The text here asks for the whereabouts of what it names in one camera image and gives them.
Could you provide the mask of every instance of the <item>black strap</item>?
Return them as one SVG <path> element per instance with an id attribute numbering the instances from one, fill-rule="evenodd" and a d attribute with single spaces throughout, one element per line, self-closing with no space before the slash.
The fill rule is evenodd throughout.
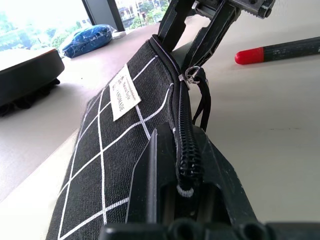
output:
<path id="1" fill-rule="evenodd" d="M 208 87 L 208 84 L 206 82 L 206 73 L 203 68 L 200 68 L 196 75 L 194 76 L 194 81 L 199 82 L 197 85 L 200 89 L 200 92 L 202 94 L 201 101 L 199 103 L 198 109 L 196 110 L 196 113 L 193 117 L 192 124 L 196 124 L 196 120 L 199 117 L 200 113 L 202 113 L 200 128 L 203 129 L 203 131 L 207 130 L 209 116 L 210 116 L 210 110 L 211 110 L 211 96 L 210 96 L 210 90 Z"/>

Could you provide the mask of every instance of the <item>red marker cap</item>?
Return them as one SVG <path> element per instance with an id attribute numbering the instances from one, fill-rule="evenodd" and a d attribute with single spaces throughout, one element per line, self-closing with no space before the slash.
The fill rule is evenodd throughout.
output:
<path id="1" fill-rule="evenodd" d="M 262 63 L 265 60 L 264 48 L 258 47 L 240 51 L 235 55 L 234 60 L 241 65 Z"/>

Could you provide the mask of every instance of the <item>zipper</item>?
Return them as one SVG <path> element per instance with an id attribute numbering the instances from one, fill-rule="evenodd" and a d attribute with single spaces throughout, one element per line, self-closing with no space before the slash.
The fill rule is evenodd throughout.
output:
<path id="1" fill-rule="evenodd" d="M 176 60 L 164 50 L 157 35 L 152 36 L 150 43 L 174 80 L 173 99 L 178 99 L 178 102 L 172 100 L 171 112 L 174 127 L 178 130 L 173 131 L 176 144 L 177 190 L 183 197 L 190 198 L 194 193 L 194 188 L 202 182 L 204 170 L 193 132 L 189 86 Z"/>

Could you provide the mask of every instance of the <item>blue bag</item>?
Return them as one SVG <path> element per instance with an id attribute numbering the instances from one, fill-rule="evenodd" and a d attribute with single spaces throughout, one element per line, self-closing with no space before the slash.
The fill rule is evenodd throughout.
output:
<path id="1" fill-rule="evenodd" d="M 112 39 L 114 28 L 108 24 L 94 25 L 77 31 L 70 41 L 62 49 L 63 54 L 68 58 L 75 58 L 108 44 Z"/>

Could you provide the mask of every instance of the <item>black marker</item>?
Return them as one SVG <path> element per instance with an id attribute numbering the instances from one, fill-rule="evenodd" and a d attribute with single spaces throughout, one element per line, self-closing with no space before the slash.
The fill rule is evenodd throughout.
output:
<path id="1" fill-rule="evenodd" d="M 240 51 L 234 60 L 237 64 L 245 65 L 316 54 L 320 54 L 320 37 Z"/>

